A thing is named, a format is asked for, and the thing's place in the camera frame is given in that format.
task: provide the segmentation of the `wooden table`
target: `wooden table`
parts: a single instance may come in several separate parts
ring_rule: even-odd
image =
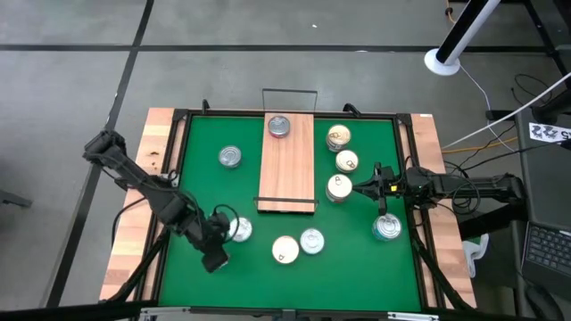
[[[149,174],[161,173],[174,112],[175,110],[172,108],[152,108],[148,112],[136,162]],[[411,121],[420,166],[436,173],[444,173],[443,157],[432,115],[412,114]],[[184,122],[179,122],[178,126],[181,129]],[[404,126],[401,126],[400,130],[403,152],[406,157],[410,155],[409,138]],[[174,169],[177,165],[178,154],[183,141],[182,132],[183,130],[177,131],[168,166],[169,170]],[[125,204],[129,204],[140,197],[141,195],[137,191],[129,190]],[[442,201],[442,203],[451,206],[450,200]],[[432,209],[429,213],[438,265],[460,296],[475,307],[476,300],[468,275],[468,265],[462,250],[456,217],[443,207]],[[419,213],[415,213],[415,216],[420,222]],[[116,293],[137,267],[143,255],[150,221],[151,211],[147,202],[141,202],[123,213],[103,281],[100,299],[107,299]],[[419,227],[418,231],[424,239],[422,228]],[[155,264],[149,268],[143,290],[143,299],[151,297],[155,269]],[[428,305],[436,307],[433,279],[424,263],[423,272]]]

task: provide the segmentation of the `green felt surface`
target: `green felt surface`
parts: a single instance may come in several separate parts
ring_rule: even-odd
[[[348,175],[353,182],[369,179],[374,161],[398,172],[390,121],[315,119],[319,206],[314,216],[303,216],[256,211],[252,198],[260,184],[262,118],[193,118],[180,188],[191,192],[205,211],[220,203],[231,205],[252,221],[253,233],[245,243],[229,243],[230,261],[212,274],[186,239],[171,237],[161,306],[420,311],[403,201],[387,200],[403,230],[398,239],[384,243],[371,232],[377,217],[373,201],[357,193],[342,204],[326,197],[327,180],[337,170],[325,137],[337,123],[351,130],[349,148],[360,157],[359,167]],[[218,162],[220,149],[230,144],[242,150],[237,169]],[[273,242],[281,235],[299,240],[308,227],[325,236],[324,250],[315,256],[300,251],[294,263],[277,263],[271,254]]]

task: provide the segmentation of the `wooden cutting board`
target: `wooden cutting board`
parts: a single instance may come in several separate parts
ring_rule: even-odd
[[[268,130],[269,120],[278,115],[290,122],[283,138]],[[288,202],[258,200],[258,211],[314,213],[313,115],[266,113],[264,121],[259,197]]]

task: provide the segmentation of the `white stand base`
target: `white stand base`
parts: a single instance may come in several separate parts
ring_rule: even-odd
[[[425,54],[425,65],[430,71],[440,76],[452,76],[460,70],[459,59],[456,59],[450,65],[445,65],[436,60],[436,52],[438,52],[438,49],[432,49]]]

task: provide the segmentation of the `silver can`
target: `silver can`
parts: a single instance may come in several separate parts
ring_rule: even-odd
[[[351,131],[344,125],[333,125],[327,131],[326,143],[331,152],[340,152],[351,140]]]
[[[308,228],[303,231],[302,237],[300,237],[300,245],[304,252],[311,255],[317,254],[323,250],[325,238],[317,229]]]
[[[218,160],[224,167],[233,169],[240,165],[242,152],[236,146],[226,146],[218,154]]]
[[[357,169],[357,165],[359,165],[359,157],[357,157],[355,152],[349,150],[340,151],[335,156],[335,166],[343,173],[353,172]]]
[[[230,228],[228,229],[228,237],[232,237],[234,242],[245,242],[252,235],[252,222],[248,218],[235,218],[230,221]]]
[[[386,213],[373,223],[373,235],[381,241],[391,241],[401,234],[402,226],[399,218]]]
[[[289,119],[284,116],[275,116],[268,121],[269,133],[277,138],[286,137],[289,134]]]
[[[281,264],[290,264],[300,253],[300,246],[292,236],[280,236],[271,247],[271,253],[277,262]]]
[[[329,178],[325,192],[331,202],[341,203],[347,199],[352,188],[353,184],[347,176],[336,174]]]

